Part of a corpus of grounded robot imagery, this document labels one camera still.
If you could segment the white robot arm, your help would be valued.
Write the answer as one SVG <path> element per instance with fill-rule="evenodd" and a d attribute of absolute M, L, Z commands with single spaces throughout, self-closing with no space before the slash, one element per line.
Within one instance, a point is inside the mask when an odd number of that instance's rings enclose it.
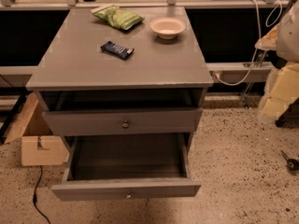
<path fill-rule="evenodd" d="M 299 99 L 299 1 L 278 25 L 256 42 L 255 48 L 273 50 L 286 61 L 282 68 L 273 68 L 268 75 L 265 94 L 259 103 L 259 121 L 270 123 L 278 120 Z"/>

